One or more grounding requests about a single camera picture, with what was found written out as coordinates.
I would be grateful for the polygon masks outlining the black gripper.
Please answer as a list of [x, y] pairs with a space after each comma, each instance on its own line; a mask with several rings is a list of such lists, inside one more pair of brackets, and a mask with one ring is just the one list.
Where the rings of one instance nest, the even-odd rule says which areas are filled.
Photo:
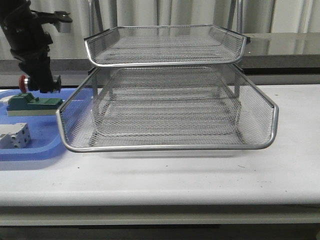
[[48, 57], [53, 40], [43, 25], [52, 24], [57, 29], [59, 22], [73, 20], [66, 11], [40, 12], [30, 9], [30, 5], [30, 0], [2, 0], [0, 27], [12, 56], [21, 61], [19, 68], [37, 83], [41, 93], [47, 93], [54, 89]]

